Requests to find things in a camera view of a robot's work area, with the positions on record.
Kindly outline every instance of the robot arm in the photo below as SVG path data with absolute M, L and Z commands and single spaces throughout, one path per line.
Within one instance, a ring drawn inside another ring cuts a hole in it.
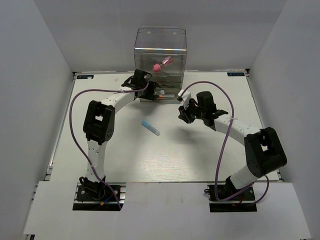
M 178 100 L 182 102 L 179 119 L 187 124 L 201 119 L 214 131 L 227 133 L 232 118 L 226 111 L 217 109 L 209 91 L 198 93 L 198 102 L 191 98 L 189 92 L 186 91 L 183 95 L 182 93 L 183 90 L 178 94 Z M 246 157 L 246 166 L 226 179 L 225 187 L 229 195 L 287 164 L 277 133 L 271 127 L 259 129 L 234 119 L 229 136 L 244 146 Z
M 120 93 L 115 93 L 102 101 L 91 101 L 85 116 L 83 131 L 88 144 L 88 157 L 92 162 L 98 177 L 105 180 L 105 153 L 108 141 L 114 134 L 115 115 L 125 105 L 137 98 L 148 100 L 156 99 L 156 82 L 149 81 L 149 73 L 135 70 L 134 75 L 129 77 L 121 86 Z M 85 177 L 80 178 L 82 186 L 90 190 L 96 198 L 100 197 L 104 185 L 96 178 L 92 166 L 88 163 Z

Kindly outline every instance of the purple cable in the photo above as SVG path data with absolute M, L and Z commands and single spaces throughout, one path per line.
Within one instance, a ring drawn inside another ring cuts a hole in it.
M 104 89 L 87 89 L 87 90 L 81 91 L 81 92 L 79 92 L 77 95 L 75 95 L 74 98 L 72 99 L 71 103 L 70 103 L 69 125 L 70 125 L 70 131 L 71 131 L 72 139 L 73 139 L 75 145 L 78 147 L 78 149 L 82 152 L 82 154 L 85 156 L 85 158 L 86 158 L 87 161 L 89 162 L 89 164 L 90 164 L 90 166 L 91 166 L 91 168 L 92 168 L 92 171 L 93 171 L 95 177 L 96 177 L 100 182 L 102 182 L 105 186 L 107 186 L 107 187 L 111 190 L 111 192 L 112 192 L 112 194 L 113 194 L 116 202 L 118 203 L 118 206 L 119 206 L 120 210 L 121 210 L 121 205 L 120 205 L 119 199 L 118 199 L 117 195 L 115 194 L 114 190 L 112 189 L 112 187 L 111 187 L 109 184 L 107 184 L 105 181 L 103 181 L 103 180 L 98 176 L 97 171 L 96 171 L 95 167 L 92 165 L 92 162 L 91 162 L 89 156 L 88 156 L 88 155 L 86 154 L 86 152 L 82 149 L 82 147 L 80 146 L 80 144 L 78 143 L 78 141 L 77 141 L 77 139 L 76 139 L 76 136 L 75 136 L 75 133 L 74 133 L 74 128 L 73 128 L 73 125 L 72 125 L 72 109 L 73 109 L 73 107 L 74 107 L 74 103 L 75 103 L 77 97 L 79 97 L 81 94 L 84 94 L 84 93 L 88 93 L 88 92 L 103 92 L 103 93 L 117 93 L 117 94 L 119 94 L 119 93 L 136 93 L 136 92 L 143 92 L 144 90 L 146 90 L 146 89 L 148 88 L 148 85 L 149 85 L 149 82 L 147 82 L 146 86 L 145 86 L 143 89 L 129 90 L 129 91 L 104 90 Z
M 218 202 L 224 202 L 224 201 L 228 201 L 230 199 L 233 199 L 234 197 L 238 196 L 239 194 L 243 193 L 245 190 L 249 189 L 253 183 L 249 184 L 248 186 L 245 186 L 244 188 L 242 188 L 240 191 L 236 192 L 235 194 L 232 194 L 231 196 L 228 196 L 224 199 L 220 199 L 219 196 L 218 196 L 218 175 L 219 175 L 219 169 L 220 169 L 220 165 L 221 165 L 221 161 L 222 161 L 222 156 L 224 154 L 224 151 L 225 151 L 225 147 L 226 147 L 226 144 L 227 144 L 227 140 L 228 140 L 228 137 L 229 137 L 229 134 L 230 134 L 230 130 L 231 130 L 231 126 L 232 126 L 232 123 L 234 122 L 234 117 L 235 117 L 235 108 L 234 108 L 234 105 L 229 97 L 229 95 L 226 93 L 225 90 L 223 90 L 219 85 L 213 83 L 213 82 L 210 82 L 210 81 L 196 81 L 192 84 L 190 84 L 189 86 L 187 86 L 184 91 L 182 92 L 181 96 L 190 88 L 192 87 L 193 85 L 196 85 L 196 84 L 211 84 L 215 87 L 217 87 L 221 92 L 223 92 L 223 94 L 226 96 L 226 98 L 228 99 L 229 103 L 230 103 L 230 106 L 231 106 L 231 119 L 230 119 L 230 123 L 229 123 L 229 126 L 228 126 L 228 129 L 226 131 L 226 134 L 225 134 L 225 137 L 224 137 L 224 140 L 223 140 L 223 143 L 222 143 L 222 147 L 221 147 L 221 151 L 220 151 L 220 155 L 219 155 L 219 159 L 218 159 L 218 162 L 217 162 L 217 165 L 216 165 L 216 170 L 215 170 L 215 178 L 214 178 L 214 195 L 215 195 L 215 199 L 218 201 Z M 256 204 L 258 202 L 260 202 L 264 197 L 265 195 L 267 194 L 267 191 L 269 189 L 269 178 L 267 176 L 265 176 L 266 179 L 267 179 L 267 187 L 266 187 L 266 190 L 264 192 L 264 194 L 262 195 L 261 198 L 259 198 L 256 202 L 252 203 L 252 204 Z

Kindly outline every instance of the purple cord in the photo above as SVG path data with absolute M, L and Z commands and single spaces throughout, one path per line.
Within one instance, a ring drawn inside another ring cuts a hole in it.
M 87 90 L 81 91 L 81 92 L 79 92 L 77 95 L 75 95 L 74 98 L 73 98 L 72 101 L 71 101 L 71 104 L 70 104 L 70 110 L 69 110 L 69 125 L 70 125 L 70 131 L 71 131 L 72 139 L 73 139 L 75 145 L 78 147 L 78 149 L 82 152 L 82 154 L 85 156 L 85 158 L 86 158 L 87 161 L 89 162 L 89 164 L 90 164 L 90 166 L 91 166 L 91 168 L 92 168 L 92 171 L 93 171 L 95 177 L 96 177 L 100 182 L 102 182 L 105 186 L 107 186 L 107 187 L 111 190 L 111 192 L 112 192 L 112 194 L 113 194 L 116 202 L 118 203 L 118 206 L 119 206 L 120 210 L 121 210 L 121 205 L 120 205 L 119 199 L 118 199 L 117 195 L 115 194 L 114 190 L 112 189 L 112 187 L 111 187 L 109 184 L 107 184 L 105 181 L 103 181 L 103 180 L 98 176 L 98 174 L 97 174 L 97 172 L 96 172 L 96 169 L 95 169 L 95 167 L 92 165 L 92 162 L 91 162 L 89 156 L 85 153 L 85 151 L 82 149 L 82 147 L 80 146 L 80 144 L 78 143 L 78 141 L 77 141 L 77 139 L 76 139 L 76 136 L 75 136 L 75 133 L 74 133 L 74 128 L 73 128 L 73 125 L 72 125 L 72 109 L 73 109 L 73 107 L 74 107 L 74 103 L 75 103 L 77 97 L 79 97 L 81 94 L 84 94 L 84 93 L 88 93 L 88 92 L 103 92 L 103 93 L 117 93 L 117 94 L 119 94 L 119 93 L 136 93 L 136 92 L 143 92 L 144 90 L 146 90 L 146 89 L 148 88 L 148 85 L 149 85 L 149 82 L 147 82 L 146 86 L 145 86 L 143 89 L 129 90 L 129 91 L 104 90 L 104 89 L 87 89 Z
M 222 143 L 222 147 L 221 147 L 221 151 L 220 151 L 220 155 L 219 155 L 219 159 L 218 159 L 218 162 L 217 162 L 217 165 L 216 165 L 216 170 L 215 170 L 215 178 L 214 178 L 214 195 L 215 195 L 215 199 L 218 201 L 218 202 L 224 202 L 224 201 L 228 201 L 230 199 L 233 199 L 234 197 L 238 196 L 239 194 L 243 193 L 245 190 L 249 189 L 253 183 L 249 184 L 248 186 L 245 186 L 244 188 L 242 188 L 240 191 L 236 192 L 235 194 L 232 194 L 231 196 L 228 196 L 224 199 L 220 199 L 219 196 L 218 196 L 218 175 L 219 175 L 219 169 L 220 169 L 220 165 L 221 165 L 221 161 L 222 161 L 222 156 L 224 154 L 224 151 L 225 151 L 225 147 L 226 147 L 226 144 L 227 144 L 227 140 L 228 140 L 228 137 L 229 137 L 229 134 L 230 134 L 230 130 L 231 130 L 231 126 L 232 126 L 232 123 L 234 122 L 234 117 L 235 117 L 235 108 L 234 108 L 234 105 L 229 97 L 229 95 L 226 93 L 225 90 L 223 90 L 219 85 L 213 83 L 213 82 L 210 82 L 210 81 L 196 81 L 192 84 L 190 84 L 189 86 L 187 86 L 184 91 L 182 92 L 181 96 L 193 85 L 196 85 L 196 84 L 211 84 L 211 85 L 214 85 L 215 87 L 217 87 L 221 92 L 223 92 L 223 94 L 226 96 L 226 98 L 228 99 L 229 103 L 230 103 L 230 106 L 231 106 L 231 119 L 230 119 L 230 123 L 229 123 L 229 126 L 228 126 L 228 129 L 226 131 L 226 134 L 225 134 L 225 137 L 224 137 L 224 140 L 223 140 L 223 143 Z M 269 178 L 267 176 L 265 176 L 266 179 L 267 179 L 267 186 L 266 186 L 266 190 L 264 192 L 264 194 L 262 195 L 261 198 L 259 198 L 257 201 L 255 201 L 254 203 L 252 204 L 256 204 L 258 202 L 260 202 L 264 197 L 265 195 L 267 194 L 267 191 L 269 189 Z

